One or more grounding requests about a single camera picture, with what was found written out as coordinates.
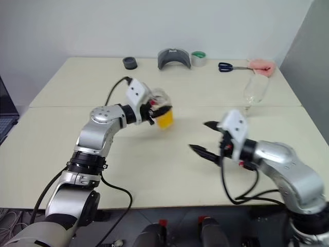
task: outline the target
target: laptop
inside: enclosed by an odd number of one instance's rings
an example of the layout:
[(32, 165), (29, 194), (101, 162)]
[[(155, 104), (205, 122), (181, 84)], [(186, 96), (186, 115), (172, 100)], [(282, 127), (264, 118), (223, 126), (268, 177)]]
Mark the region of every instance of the laptop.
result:
[(0, 76), (0, 145), (6, 139), (13, 125), (18, 123), (19, 117), (20, 115)]

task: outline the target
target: scissors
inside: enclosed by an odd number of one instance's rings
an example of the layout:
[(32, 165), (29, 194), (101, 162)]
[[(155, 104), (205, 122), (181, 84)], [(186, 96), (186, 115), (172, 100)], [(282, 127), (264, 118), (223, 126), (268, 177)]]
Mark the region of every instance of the scissors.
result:
[(250, 70), (252, 70), (252, 68), (248, 68), (248, 67), (234, 67), (230, 63), (219, 63), (218, 69), (220, 72), (230, 72), (234, 69), (250, 69)]

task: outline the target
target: blue scissors handle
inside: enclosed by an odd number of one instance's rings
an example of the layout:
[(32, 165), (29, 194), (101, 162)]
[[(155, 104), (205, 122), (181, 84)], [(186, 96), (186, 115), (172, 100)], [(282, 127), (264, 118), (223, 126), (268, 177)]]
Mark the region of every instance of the blue scissors handle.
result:
[(219, 69), (220, 72), (230, 72), (230, 71), (234, 70), (232, 64), (224, 63), (224, 62), (220, 62), (218, 64), (218, 69)]

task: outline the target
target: laptop keyboard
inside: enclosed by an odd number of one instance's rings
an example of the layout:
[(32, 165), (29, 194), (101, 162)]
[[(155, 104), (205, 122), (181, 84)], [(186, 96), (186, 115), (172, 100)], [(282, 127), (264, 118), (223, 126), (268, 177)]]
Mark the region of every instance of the laptop keyboard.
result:
[(4, 130), (14, 121), (13, 118), (0, 118), (0, 135), (4, 132)]

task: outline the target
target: white wall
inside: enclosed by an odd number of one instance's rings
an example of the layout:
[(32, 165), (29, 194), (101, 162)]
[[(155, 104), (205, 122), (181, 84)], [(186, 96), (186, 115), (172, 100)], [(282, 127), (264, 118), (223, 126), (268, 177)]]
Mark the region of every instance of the white wall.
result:
[(283, 61), (312, 0), (0, 0), (0, 74), (28, 104), (71, 56)]

